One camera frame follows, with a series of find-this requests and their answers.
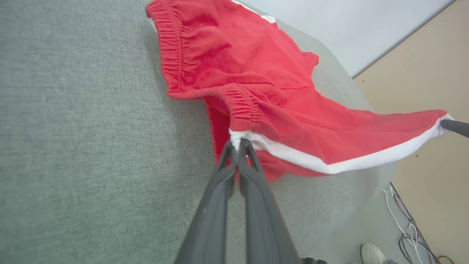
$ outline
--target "red fabric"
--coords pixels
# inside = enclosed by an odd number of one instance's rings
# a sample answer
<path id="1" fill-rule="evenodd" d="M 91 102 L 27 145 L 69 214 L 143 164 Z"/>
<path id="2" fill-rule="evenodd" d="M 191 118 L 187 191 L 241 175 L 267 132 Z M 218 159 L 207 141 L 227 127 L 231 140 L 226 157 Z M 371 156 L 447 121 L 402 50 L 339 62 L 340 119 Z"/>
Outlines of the red fabric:
<path id="1" fill-rule="evenodd" d="M 216 160 L 228 129 L 253 131 L 332 164 L 408 141 L 446 114 L 377 115 L 323 97 L 311 80 L 318 56 L 230 0 L 155 0 L 146 13 L 158 31 L 168 96 L 205 103 Z M 266 151 L 257 155 L 270 181 L 285 173 L 321 175 Z"/>

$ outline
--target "sneaker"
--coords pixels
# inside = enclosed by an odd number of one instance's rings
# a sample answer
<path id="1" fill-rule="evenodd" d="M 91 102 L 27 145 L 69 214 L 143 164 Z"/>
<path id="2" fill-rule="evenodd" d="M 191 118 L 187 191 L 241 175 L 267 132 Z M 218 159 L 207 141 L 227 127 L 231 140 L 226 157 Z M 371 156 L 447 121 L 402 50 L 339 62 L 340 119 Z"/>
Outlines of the sneaker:
<path id="1" fill-rule="evenodd" d="M 363 264 L 384 264 L 386 256 L 375 245 L 364 244 L 362 246 L 362 260 Z"/>

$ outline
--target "beige panel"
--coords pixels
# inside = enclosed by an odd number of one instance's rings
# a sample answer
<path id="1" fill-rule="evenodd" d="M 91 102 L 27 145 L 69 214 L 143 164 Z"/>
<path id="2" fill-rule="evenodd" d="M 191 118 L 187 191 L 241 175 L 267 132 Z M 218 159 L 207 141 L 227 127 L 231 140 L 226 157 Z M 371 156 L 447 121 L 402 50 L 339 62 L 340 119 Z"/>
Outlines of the beige panel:
<path id="1" fill-rule="evenodd" d="M 380 114 L 444 109 L 469 123 L 469 0 L 456 1 L 354 81 Z M 392 183 L 434 253 L 466 263 L 469 139 L 431 140 L 399 161 Z"/>

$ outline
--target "white shoe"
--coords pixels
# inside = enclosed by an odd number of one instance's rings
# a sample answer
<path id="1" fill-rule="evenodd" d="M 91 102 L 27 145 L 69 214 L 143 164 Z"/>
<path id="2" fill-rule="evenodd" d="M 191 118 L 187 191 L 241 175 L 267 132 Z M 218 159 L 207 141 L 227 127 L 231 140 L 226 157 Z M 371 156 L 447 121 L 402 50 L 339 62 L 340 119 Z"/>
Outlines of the white shoe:
<path id="1" fill-rule="evenodd" d="M 362 260 L 363 264 L 383 264 L 386 261 L 386 256 L 375 245 L 364 244 L 362 246 Z"/>

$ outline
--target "gray fabric surface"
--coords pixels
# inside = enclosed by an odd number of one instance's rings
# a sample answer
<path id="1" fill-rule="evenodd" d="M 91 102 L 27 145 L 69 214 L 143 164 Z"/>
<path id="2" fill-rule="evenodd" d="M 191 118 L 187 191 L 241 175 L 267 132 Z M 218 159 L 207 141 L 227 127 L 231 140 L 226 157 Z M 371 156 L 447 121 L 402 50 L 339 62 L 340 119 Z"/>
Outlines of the gray fabric surface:
<path id="1" fill-rule="evenodd" d="M 213 169 L 200 101 L 166 96 L 145 0 L 0 1 L 0 263 L 170 263 Z M 334 56 L 325 96 L 370 109 Z M 271 184 L 300 255 L 388 182 L 393 166 Z M 244 206 L 229 203 L 229 263 Z"/>

